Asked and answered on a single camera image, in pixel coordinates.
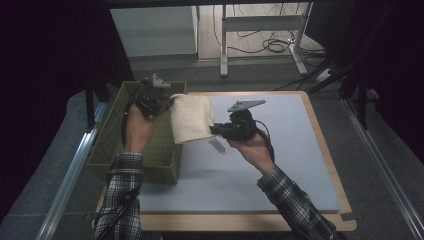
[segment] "woven basket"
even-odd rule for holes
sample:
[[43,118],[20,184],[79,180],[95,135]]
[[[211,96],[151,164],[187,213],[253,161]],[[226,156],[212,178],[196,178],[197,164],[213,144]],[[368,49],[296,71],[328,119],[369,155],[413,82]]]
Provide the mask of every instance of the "woven basket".
[[[171,88],[165,90],[166,94],[170,96],[187,93],[186,85],[186,82],[173,82]],[[121,142],[122,114],[137,86],[137,82],[123,82],[88,156],[87,165],[102,179],[105,178],[114,156],[124,149]],[[163,114],[154,137],[143,153],[143,182],[161,184],[178,182],[182,145],[174,143],[169,115],[169,111]]]

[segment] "white cloth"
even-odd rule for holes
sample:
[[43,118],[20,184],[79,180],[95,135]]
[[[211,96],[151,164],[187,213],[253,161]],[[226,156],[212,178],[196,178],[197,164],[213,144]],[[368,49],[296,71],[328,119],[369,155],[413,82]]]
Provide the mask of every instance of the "white cloth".
[[214,125],[214,115],[208,97],[175,94],[172,98],[170,118],[176,144],[214,138],[209,128]]

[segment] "black curtain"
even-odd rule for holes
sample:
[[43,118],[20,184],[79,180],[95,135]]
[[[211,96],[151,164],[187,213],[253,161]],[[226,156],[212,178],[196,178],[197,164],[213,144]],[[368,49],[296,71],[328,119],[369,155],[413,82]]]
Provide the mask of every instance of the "black curtain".
[[[351,61],[384,1],[357,1],[339,63]],[[376,109],[424,163],[424,1],[391,1],[394,10],[378,34],[362,71],[376,90]]]
[[119,85],[133,75],[100,4],[0,2],[0,22],[3,218],[50,146],[69,98],[87,81]]

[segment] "light blue surface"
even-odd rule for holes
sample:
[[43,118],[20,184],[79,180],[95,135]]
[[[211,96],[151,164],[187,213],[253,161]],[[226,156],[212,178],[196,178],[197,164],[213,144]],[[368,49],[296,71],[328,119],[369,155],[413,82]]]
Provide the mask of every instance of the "light blue surface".
[[[334,186],[300,95],[209,97],[215,122],[229,122],[227,109],[237,100],[266,100],[250,109],[266,124],[275,162],[318,210],[340,210]],[[276,211],[256,186],[261,174],[226,140],[218,138],[226,154],[207,142],[185,144],[178,184],[144,184],[139,197],[142,212],[269,212]]]

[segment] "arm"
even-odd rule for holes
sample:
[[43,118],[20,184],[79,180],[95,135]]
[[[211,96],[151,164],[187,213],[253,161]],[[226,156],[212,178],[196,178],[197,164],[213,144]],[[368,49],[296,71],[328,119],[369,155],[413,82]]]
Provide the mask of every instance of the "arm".
[[141,239],[137,196],[142,183],[142,153],[158,121],[157,118],[145,119],[135,106],[130,108],[126,123],[125,152],[115,156],[107,172],[107,192],[96,218],[95,239]]
[[271,161],[259,135],[247,143],[228,143],[262,173],[258,186],[277,207],[297,239],[337,239],[334,225],[317,211],[308,195]]

